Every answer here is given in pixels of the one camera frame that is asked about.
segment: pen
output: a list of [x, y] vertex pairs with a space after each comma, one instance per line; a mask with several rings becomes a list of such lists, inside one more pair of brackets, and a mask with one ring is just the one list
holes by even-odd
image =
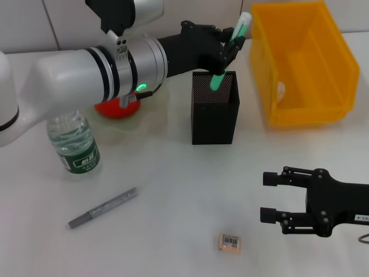
[[[240, 19], [238, 19], [238, 22], [236, 24], [236, 27], [233, 31], [233, 34], [231, 36], [231, 40], [229, 42], [232, 42], [235, 38], [238, 38], [239, 36], [243, 36], [248, 28], [248, 25], [250, 24], [252, 19], [252, 16], [250, 13], [242, 13], [240, 16]], [[210, 88], [212, 91], [216, 91], [219, 89], [221, 82], [223, 81], [224, 75], [213, 75], [213, 78], [210, 82]]]
[[71, 229], [74, 229], [78, 227], [79, 225], [89, 222], [90, 220], [110, 211], [111, 209], [114, 209], [115, 207], [123, 204], [124, 202], [132, 199], [135, 196], [137, 196], [137, 188], [132, 188], [128, 190], [127, 192], [124, 192], [114, 197], [113, 199], [110, 199], [109, 201], [102, 203], [96, 208], [90, 209], [87, 213], [73, 219], [72, 221], [68, 223], [69, 227]]

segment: black mesh pen holder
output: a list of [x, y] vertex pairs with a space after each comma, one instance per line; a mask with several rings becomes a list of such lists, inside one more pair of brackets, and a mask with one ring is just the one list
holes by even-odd
[[192, 144], [232, 144], [240, 106], [236, 72], [228, 71], [217, 91], [210, 89], [213, 75], [192, 77]]

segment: red object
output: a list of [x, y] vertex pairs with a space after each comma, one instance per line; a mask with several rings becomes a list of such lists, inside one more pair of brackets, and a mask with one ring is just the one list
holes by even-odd
[[116, 98], [95, 105], [95, 109], [105, 117], [120, 119], [134, 114], [140, 107], [140, 101], [131, 102], [126, 108], [119, 105], [120, 99]]

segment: eraser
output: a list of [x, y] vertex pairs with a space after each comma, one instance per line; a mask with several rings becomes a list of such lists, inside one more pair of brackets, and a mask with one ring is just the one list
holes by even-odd
[[241, 237], [238, 235], [220, 234], [218, 249], [239, 254], [241, 251]]

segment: yellow storage box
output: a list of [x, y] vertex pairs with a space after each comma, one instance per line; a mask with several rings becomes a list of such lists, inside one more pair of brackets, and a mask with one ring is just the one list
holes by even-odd
[[250, 61], [272, 126], [334, 122], [360, 69], [324, 2], [254, 4]]

